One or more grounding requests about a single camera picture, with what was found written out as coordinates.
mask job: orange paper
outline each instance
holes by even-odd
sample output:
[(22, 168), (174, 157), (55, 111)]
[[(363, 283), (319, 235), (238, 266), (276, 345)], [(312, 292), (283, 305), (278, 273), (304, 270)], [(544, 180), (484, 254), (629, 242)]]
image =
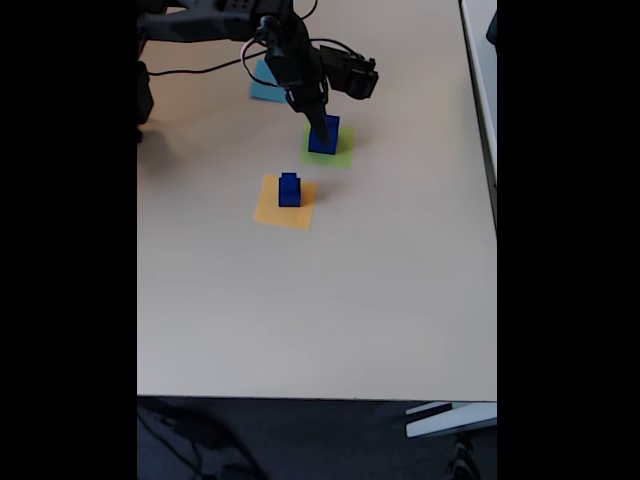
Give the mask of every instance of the orange paper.
[(262, 180), (262, 190), (258, 198), (256, 213), (253, 220), (258, 223), (267, 223), (279, 227), (299, 228), (309, 230), (311, 227), (311, 215), (313, 214), (313, 202), (316, 199), (318, 184), (302, 180), (302, 199), (299, 207), (279, 207), (278, 206), (278, 186), (279, 177), (277, 175), (265, 175)]

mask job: black cable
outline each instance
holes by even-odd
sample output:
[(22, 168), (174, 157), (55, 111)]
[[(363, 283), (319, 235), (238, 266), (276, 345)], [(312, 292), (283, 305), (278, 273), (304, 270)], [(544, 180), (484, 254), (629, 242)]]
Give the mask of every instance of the black cable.
[(316, 11), (316, 8), (317, 8), (317, 7), (318, 7), (318, 0), (316, 0), (316, 1), (313, 3), (313, 7), (312, 7), (312, 8), (311, 8), (311, 10), (309, 11), (309, 13), (307, 13), (304, 17), (302, 17), (302, 18), (301, 18), (301, 20), (306, 20), (307, 18), (309, 18), (309, 17), (313, 14), (313, 12), (315, 12), (315, 11)]
[[(334, 40), (332, 38), (310, 38), (309, 39), (310, 42), (327, 42), (327, 43), (334, 43), (336, 45), (341, 46), (342, 48), (344, 48), (347, 52), (349, 52), (351, 55), (354, 55), (358, 58), (364, 58), (362, 55), (360, 55), (358, 52), (356, 52), (355, 50), (353, 50), (352, 48), (348, 47), (347, 45), (345, 45), (342, 42), (339, 42), (338, 40)], [(243, 47), (242, 50), (242, 54), (240, 55), (240, 60), (242, 61), (242, 66), (244, 67), (244, 69), (247, 71), (247, 74), (251, 77), (251, 79), (256, 82), (259, 83), (260, 85), (265, 85), (267, 87), (274, 87), (274, 88), (279, 88), (279, 85), (273, 84), (271, 82), (265, 82), (263, 80), (260, 80), (258, 78), (256, 78), (251, 71), (249, 70), (249, 67), (247, 67), (247, 59), (251, 58), (251, 56), (247, 57), (246, 53), (247, 50), (249, 50), (249, 48), (251, 48), (252, 45), (259, 43), (259, 41), (254, 37), (252, 38), (249, 43), (247, 44), (246, 47)]]
[[(248, 55), (246, 59), (249, 60), (250, 58), (259, 57), (260, 55), (264, 55), (265, 53), (267, 53), (266, 50), (262, 50), (257, 53), (252, 53), (251, 55)], [(239, 58), (236, 58), (235, 60), (231, 60), (230, 62), (227, 62), (227, 63), (223, 63), (222, 65), (218, 65), (211, 68), (205, 68), (204, 70), (167, 70), (166, 72), (157, 72), (157, 73), (149, 72), (149, 75), (152, 77), (161, 77), (162, 75), (172, 75), (174, 73), (192, 73), (195, 75), (200, 73), (215, 72), (216, 70), (220, 70), (221, 68), (228, 67), (230, 65), (235, 65), (236, 63), (240, 63)]]
[(195, 465), (193, 465), (189, 460), (187, 460), (186, 458), (184, 458), (175, 448), (173, 448), (171, 446), (171, 444), (169, 442), (167, 442), (164, 438), (162, 438), (160, 436), (159, 433), (155, 432), (154, 430), (151, 429), (151, 427), (149, 427), (149, 425), (147, 425), (147, 422), (145, 422), (142, 417), (140, 416), (139, 412), (136, 412), (136, 415), (138, 415), (138, 420), (140, 420), (140, 423), (142, 424), (142, 426), (144, 427), (144, 429), (149, 432), (149, 435), (151, 435), (153, 438), (155, 438), (157, 441), (159, 441), (162, 445), (164, 445), (171, 453), (173, 453), (173, 455), (175, 455), (175, 457), (180, 460), (182, 463), (184, 463), (187, 467), (189, 467), (189, 469), (196, 475), (199, 475), (207, 480), (216, 480), (214, 476), (212, 475), (205, 475), (204, 473), (202, 473), (200, 471), (199, 468), (197, 468)]
[(358, 58), (364, 58), (364, 56), (360, 55), (358, 52), (356, 52), (355, 50), (353, 50), (351, 47), (348, 47), (347, 45), (345, 45), (342, 42), (339, 42), (337, 40), (334, 40), (333, 38), (310, 38), (309, 39), (310, 42), (327, 42), (327, 43), (334, 43), (336, 45), (341, 46), (342, 48), (344, 48), (347, 52), (349, 52), (351, 55), (354, 55)]
[[(316, 0), (313, 3), (313, 7), (309, 11), (309, 13), (307, 13), (304, 17), (302, 17), (302, 20), (306, 20), (307, 18), (309, 18), (313, 14), (313, 12), (316, 11), (317, 7), (318, 7), (318, 0)], [(262, 50), (262, 51), (257, 52), (257, 53), (252, 53), (251, 55), (248, 55), (245, 60), (249, 60), (251, 58), (259, 57), (260, 55), (264, 55), (265, 53), (267, 53), (266, 50)], [(149, 76), (151, 76), (151, 77), (161, 77), (163, 75), (173, 75), (175, 73), (190, 73), (190, 74), (193, 74), (193, 75), (199, 75), (199, 74), (202, 74), (202, 73), (215, 72), (216, 70), (220, 70), (221, 68), (229, 67), (231, 65), (235, 65), (236, 63), (240, 63), (240, 62), (241, 62), (241, 59), (237, 58), (235, 60), (231, 60), (230, 62), (223, 63), (223, 64), (217, 65), (215, 67), (205, 68), (204, 70), (167, 70), (165, 72), (148, 72), (148, 73), (149, 73)]]
[(278, 88), (278, 85), (271, 83), (271, 82), (265, 82), (264, 80), (260, 80), (256, 77), (253, 76), (253, 73), (251, 73), (251, 71), (249, 70), (249, 67), (247, 67), (247, 57), (246, 57), (246, 53), (247, 50), (249, 50), (249, 48), (251, 48), (251, 45), (257, 43), (257, 39), (256, 37), (253, 37), (251, 40), (249, 40), (249, 43), (247, 43), (246, 47), (242, 48), (242, 54), (240, 55), (240, 60), (242, 60), (242, 66), (244, 67), (244, 69), (247, 71), (247, 74), (251, 77), (251, 79), (256, 82), (259, 83), (260, 85), (266, 85), (267, 87), (275, 87)]

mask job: green paper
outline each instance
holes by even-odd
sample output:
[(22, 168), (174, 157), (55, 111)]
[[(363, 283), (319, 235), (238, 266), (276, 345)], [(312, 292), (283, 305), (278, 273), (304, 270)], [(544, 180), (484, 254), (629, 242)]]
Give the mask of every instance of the green paper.
[(309, 133), (311, 126), (304, 129), (304, 141), (300, 152), (300, 163), (311, 163), (322, 167), (351, 169), (353, 161), (353, 127), (340, 127), (338, 131), (338, 148), (335, 155), (312, 153), (309, 151)]

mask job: floor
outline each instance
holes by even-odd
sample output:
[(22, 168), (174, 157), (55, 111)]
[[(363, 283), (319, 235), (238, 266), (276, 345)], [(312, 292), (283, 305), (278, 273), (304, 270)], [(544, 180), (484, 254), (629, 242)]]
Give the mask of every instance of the floor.
[[(452, 435), (409, 440), (402, 405), (364, 401), (163, 399), (229, 427), (269, 480), (446, 480)], [(195, 463), (191, 445), (153, 416), (145, 420)], [(473, 432), (482, 480), (497, 478), (496, 428)], [(202, 450), (205, 472), (219, 474), (217, 452)], [(140, 480), (190, 480), (193, 474), (138, 422)]]

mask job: black robotic arm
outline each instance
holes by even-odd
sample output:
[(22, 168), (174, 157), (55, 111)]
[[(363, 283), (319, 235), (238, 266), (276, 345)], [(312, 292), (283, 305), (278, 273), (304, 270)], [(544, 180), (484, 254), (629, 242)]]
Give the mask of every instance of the black robotic arm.
[[(265, 46), (265, 61), (278, 85), (285, 89), (287, 102), (295, 112), (306, 115), (325, 144), (329, 143), (327, 78), (334, 90), (352, 98), (362, 100), (373, 93), (378, 81), (375, 60), (366, 60), (353, 51), (314, 48), (304, 22), (293, 11), (292, 0), (171, 2), (175, 3), (185, 10), (139, 15), (139, 39), (184, 43), (228, 39)], [(140, 118), (139, 114), (138, 123), (144, 123)]]

